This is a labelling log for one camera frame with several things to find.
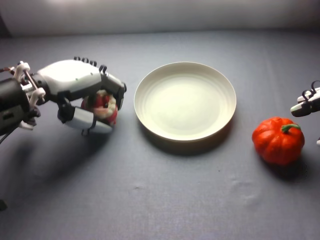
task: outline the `white plate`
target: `white plate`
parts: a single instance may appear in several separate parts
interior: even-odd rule
[[[221,130],[236,110],[236,93],[217,70],[175,62],[150,72],[134,95],[141,123],[168,140],[191,142]]]

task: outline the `plate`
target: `plate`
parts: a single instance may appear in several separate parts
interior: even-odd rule
[[[214,135],[231,120],[236,104],[229,80],[195,62],[175,62],[153,70],[134,95],[141,123],[152,133],[178,142]]]

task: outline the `toy fruit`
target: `toy fruit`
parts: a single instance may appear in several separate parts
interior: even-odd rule
[[[81,103],[81,108],[94,113],[103,123],[110,126],[116,124],[118,115],[116,99],[105,90],[99,90],[94,95],[86,96]]]
[[[272,117],[254,130],[252,141],[267,163],[285,166],[299,158],[305,137],[301,128],[290,119]]]

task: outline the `white backdrop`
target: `white backdrop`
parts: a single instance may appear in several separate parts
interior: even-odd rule
[[[290,28],[316,24],[319,0],[0,0],[13,36]]]

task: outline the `gray tablecloth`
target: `gray tablecloth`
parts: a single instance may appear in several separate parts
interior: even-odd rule
[[[1,240],[319,239],[318,113],[290,113],[302,91],[320,80],[319,34],[1,39],[0,54],[1,67],[25,61],[31,72],[88,57],[107,65],[128,89],[110,136],[81,137],[60,123],[58,107],[49,102],[40,107],[34,131],[17,129],[0,145],[0,198],[8,204],[0,212]],[[194,154],[150,137],[133,106],[146,74],[180,61],[219,70],[237,94],[235,116],[221,141]],[[276,174],[254,151],[253,130],[272,116],[289,117],[304,132],[294,177]]]

